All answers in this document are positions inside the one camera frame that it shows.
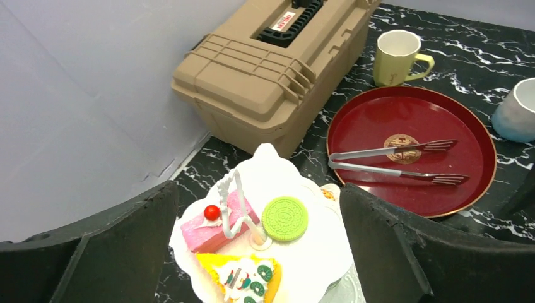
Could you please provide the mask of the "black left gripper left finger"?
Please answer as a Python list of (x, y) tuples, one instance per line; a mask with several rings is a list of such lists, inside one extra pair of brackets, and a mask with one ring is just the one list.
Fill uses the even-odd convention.
[(163, 182), (107, 210), (1, 243), (2, 302), (152, 302), (177, 216)]

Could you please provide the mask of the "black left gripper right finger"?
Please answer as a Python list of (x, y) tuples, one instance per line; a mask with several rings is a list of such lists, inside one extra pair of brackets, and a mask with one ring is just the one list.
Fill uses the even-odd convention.
[(533, 302), (534, 246), (453, 229), (354, 184), (344, 226), (367, 302)]

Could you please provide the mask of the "pink cake with cherry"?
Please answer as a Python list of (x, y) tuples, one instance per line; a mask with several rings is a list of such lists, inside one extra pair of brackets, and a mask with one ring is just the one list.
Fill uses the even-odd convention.
[[(260, 222), (259, 217), (252, 209), (247, 198), (244, 199), (248, 215), (254, 224), (258, 224)], [(214, 208), (217, 206), (219, 208), (220, 204), (218, 202), (218, 198), (208, 199), (208, 202), (202, 202), (200, 210), (194, 212), (196, 216), (181, 223), (180, 229), (190, 251), (194, 253), (215, 253), (233, 240), (225, 237), (221, 216), (216, 220), (208, 220), (204, 215), (207, 207)], [(236, 224), (237, 219), (242, 216), (237, 190), (229, 194), (227, 207), (229, 208), (229, 223), (232, 228)]]

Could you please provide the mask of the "orange round cookie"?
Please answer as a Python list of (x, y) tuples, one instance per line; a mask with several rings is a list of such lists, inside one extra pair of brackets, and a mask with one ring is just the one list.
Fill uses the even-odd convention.
[(329, 190), (326, 190), (326, 189), (322, 189), (322, 193), (323, 193), (323, 195), (324, 195), (324, 197), (326, 199), (330, 199), (332, 201), (337, 201), (336, 196), (334, 195), (334, 193), (332, 191), (329, 191)]

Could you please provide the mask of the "green round macaron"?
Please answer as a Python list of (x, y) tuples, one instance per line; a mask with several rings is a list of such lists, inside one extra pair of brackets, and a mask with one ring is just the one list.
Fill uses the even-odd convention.
[(267, 235), (279, 242), (300, 238), (306, 231), (309, 215), (305, 205), (297, 198), (280, 196), (272, 199), (264, 208), (261, 218)]

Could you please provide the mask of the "yellow cake slice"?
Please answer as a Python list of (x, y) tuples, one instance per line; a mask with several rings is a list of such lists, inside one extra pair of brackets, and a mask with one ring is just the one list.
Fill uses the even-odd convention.
[(197, 253), (201, 267), (221, 290), (217, 302), (273, 302), (283, 269), (274, 258)]

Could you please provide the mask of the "white three-tier dessert stand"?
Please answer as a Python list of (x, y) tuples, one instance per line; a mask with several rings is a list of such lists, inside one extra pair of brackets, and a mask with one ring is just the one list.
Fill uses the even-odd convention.
[[(332, 191), (337, 201), (326, 199), (322, 189)], [(242, 216), (231, 228), (229, 194), (238, 191)], [(265, 206), (274, 198), (291, 196), (306, 207), (309, 223), (295, 241), (279, 242), (265, 232), (261, 218)], [(206, 208), (208, 220), (222, 218), (225, 237), (233, 239), (214, 252), (232, 256), (255, 255), (274, 258), (282, 266), (281, 284), (273, 302), (363, 302), (363, 294), (353, 262), (351, 248), (339, 209), (339, 188), (318, 186), (300, 175), (297, 168), (281, 158), (273, 145), (259, 145), (252, 158), (238, 164), (222, 177), (205, 198), (185, 209), (173, 228), (170, 246), (176, 263), (190, 276), (194, 293), (203, 302), (217, 302), (222, 293), (196, 258), (200, 252), (188, 249), (180, 225), (195, 217), (202, 202), (218, 198), (214, 208)], [(260, 219), (252, 222), (245, 199)]]

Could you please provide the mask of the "red round tray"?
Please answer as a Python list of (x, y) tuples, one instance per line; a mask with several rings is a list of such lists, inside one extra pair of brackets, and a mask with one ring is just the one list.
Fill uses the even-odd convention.
[(342, 183), (423, 217), (442, 217), (480, 200), (497, 169), (495, 145), (485, 125), (464, 105), (424, 88), (395, 86), (357, 95), (335, 114), (327, 132), (328, 154), (456, 140), (449, 151), (409, 151), (358, 158), (356, 165), (418, 173), (468, 176), (461, 185), (337, 169)]

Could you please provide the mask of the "white mug blue base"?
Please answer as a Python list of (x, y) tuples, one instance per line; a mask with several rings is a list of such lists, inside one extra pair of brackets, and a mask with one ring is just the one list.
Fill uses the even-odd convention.
[(496, 133), (509, 141), (534, 141), (534, 78), (519, 81), (491, 117)]

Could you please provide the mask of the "pale green ceramic mug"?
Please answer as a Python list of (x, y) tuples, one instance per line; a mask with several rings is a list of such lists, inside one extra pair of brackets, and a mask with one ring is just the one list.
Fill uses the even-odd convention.
[[(399, 86), (427, 76), (435, 65), (432, 56), (421, 54), (420, 36), (407, 30), (390, 30), (377, 38), (373, 64), (373, 80), (376, 86)], [(428, 64), (422, 73), (411, 74), (413, 64)]]

